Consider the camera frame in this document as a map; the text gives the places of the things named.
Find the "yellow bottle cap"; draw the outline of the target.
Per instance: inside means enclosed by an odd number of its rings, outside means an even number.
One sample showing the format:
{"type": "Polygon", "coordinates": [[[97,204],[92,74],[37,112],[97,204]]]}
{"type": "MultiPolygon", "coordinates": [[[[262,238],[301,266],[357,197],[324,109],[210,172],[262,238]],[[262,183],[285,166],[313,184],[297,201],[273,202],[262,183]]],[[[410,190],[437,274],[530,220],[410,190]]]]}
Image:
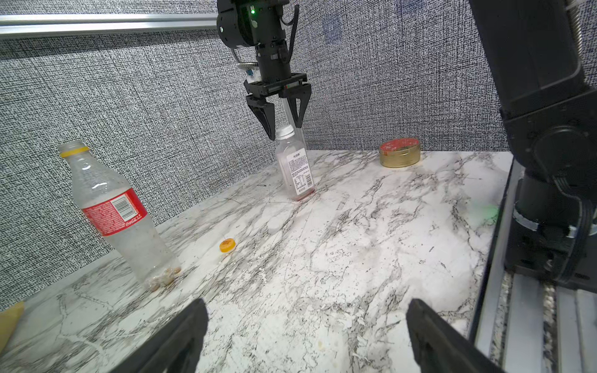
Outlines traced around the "yellow bottle cap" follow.
{"type": "Polygon", "coordinates": [[[236,248],[236,241],[234,239],[225,239],[219,244],[221,253],[229,253],[236,248]]]}

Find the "clear bottle red label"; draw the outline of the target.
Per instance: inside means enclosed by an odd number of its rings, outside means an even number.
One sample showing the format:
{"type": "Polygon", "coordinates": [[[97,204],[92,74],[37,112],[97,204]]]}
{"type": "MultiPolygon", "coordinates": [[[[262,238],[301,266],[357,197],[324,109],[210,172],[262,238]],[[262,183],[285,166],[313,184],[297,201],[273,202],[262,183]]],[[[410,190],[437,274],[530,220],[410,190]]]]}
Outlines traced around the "clear bottle red label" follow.
{"type": "Polygon", "coordinates": [[[180,262],[166,246],[132,185],[99,162],[82,141],[58,147],[72,172],[73,198],[101,236],[123,256],[138,282],[154,292],[172,284],[180,262]]]}

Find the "white bottle cap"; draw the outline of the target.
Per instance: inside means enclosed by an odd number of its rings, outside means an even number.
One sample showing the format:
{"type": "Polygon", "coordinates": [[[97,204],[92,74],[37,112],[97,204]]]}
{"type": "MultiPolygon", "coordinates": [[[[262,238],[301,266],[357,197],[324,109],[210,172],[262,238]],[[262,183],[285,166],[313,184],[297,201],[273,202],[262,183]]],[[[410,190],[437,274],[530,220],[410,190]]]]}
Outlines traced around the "white bottle cap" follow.
{"type": "Polygon", "coordinates": [[[291,124],[279,127],[275,131],[276,140],[285,140],[295,135],[295,128],[291,124]]]}

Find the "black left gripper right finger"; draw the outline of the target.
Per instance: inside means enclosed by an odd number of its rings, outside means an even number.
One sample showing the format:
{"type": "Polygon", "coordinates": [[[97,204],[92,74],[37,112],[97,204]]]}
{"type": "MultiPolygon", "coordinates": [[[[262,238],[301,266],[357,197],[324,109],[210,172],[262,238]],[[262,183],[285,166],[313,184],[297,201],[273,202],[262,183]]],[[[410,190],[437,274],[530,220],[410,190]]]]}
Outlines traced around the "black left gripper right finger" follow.
{"type": "Polygon", "coordinates": [[[422,373],[502,371],[419,298],[409,304],[407,327],[422,373]]]}

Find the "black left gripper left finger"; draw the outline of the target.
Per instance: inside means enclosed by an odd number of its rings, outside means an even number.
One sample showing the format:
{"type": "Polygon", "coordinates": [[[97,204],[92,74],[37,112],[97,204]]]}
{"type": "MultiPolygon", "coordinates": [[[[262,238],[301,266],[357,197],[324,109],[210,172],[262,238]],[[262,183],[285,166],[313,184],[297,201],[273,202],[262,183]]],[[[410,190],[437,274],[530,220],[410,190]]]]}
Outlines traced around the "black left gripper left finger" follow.
{"type": "Polygon", "coordinates": [[[113,372],[194,372],[208,329],[208,310],[195,299],[113,372]]]}

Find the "clear bottle purple label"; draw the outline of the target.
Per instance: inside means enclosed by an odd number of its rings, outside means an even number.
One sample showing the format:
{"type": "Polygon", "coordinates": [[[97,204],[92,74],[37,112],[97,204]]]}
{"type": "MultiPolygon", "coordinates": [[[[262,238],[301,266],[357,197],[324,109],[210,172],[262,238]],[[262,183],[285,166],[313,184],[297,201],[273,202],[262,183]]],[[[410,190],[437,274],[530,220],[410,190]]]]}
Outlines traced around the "clear bottle purple label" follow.
{"type": "Polygon", "coordinates": [[[315,191],[306,146],[296,131],[291,138],[276,142],[275,155],[286,191],[292,200],[302,200],[315,191]]]}

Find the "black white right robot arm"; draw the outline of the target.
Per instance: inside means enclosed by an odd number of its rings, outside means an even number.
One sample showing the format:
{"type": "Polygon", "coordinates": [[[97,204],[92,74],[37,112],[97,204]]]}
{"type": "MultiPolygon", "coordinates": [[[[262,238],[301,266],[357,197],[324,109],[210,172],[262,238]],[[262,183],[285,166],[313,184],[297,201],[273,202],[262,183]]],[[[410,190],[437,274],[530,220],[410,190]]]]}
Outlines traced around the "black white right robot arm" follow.
{"type": "Polygon", "coordinates": [[[245,70],[258,69],[260,77],[243,83],[246,101],[270,140],[276,139],[275,105],[267,98],[278,96],[288,102],[287,115],[295,127],[303,126],[312,95],[307,74],[294,73],[291,60],[298,30],[300,7],[295,5],[289,21],[283,20],[288,1],[218,1],[216,26],[219,37],[232,51],[255,49],[255,62],[239,62],[245,70]]]}

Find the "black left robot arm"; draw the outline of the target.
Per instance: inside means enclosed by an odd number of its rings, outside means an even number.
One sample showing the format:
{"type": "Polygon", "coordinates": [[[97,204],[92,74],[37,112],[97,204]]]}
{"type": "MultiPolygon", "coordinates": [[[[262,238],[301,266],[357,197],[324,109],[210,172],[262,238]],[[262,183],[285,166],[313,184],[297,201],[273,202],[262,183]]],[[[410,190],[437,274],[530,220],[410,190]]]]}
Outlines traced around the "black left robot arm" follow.
{"type": "Polygon", "coordinates": [[[544,288],[556,288],[562,371],[596,369],[596,90],[585,81],[578,3],[473,1],[514,156],[469,337],[420,299],[407,327],[423,372],[503,372],[490,359],[507,270],[504,358],[540,369],[544,288]]]}

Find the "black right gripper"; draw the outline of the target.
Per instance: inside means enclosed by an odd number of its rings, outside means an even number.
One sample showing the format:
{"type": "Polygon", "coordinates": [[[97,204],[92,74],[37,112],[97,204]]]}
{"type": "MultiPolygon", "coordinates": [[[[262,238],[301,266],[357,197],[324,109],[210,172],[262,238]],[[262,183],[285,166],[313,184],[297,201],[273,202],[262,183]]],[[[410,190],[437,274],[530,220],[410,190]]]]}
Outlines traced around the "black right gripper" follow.
{"type": "Polygon", "coordinates": [[[249,96],[247,105],[261,123],[270,140],[275,140],[275,105],[266,101],[279,94],[287,99],[294,124],[303,127],[303,120],[312,95],[312,86],[303,73],[292,73],[286,40],[271,41],[255,47],[260,82],[245,82],[249,96]]]}

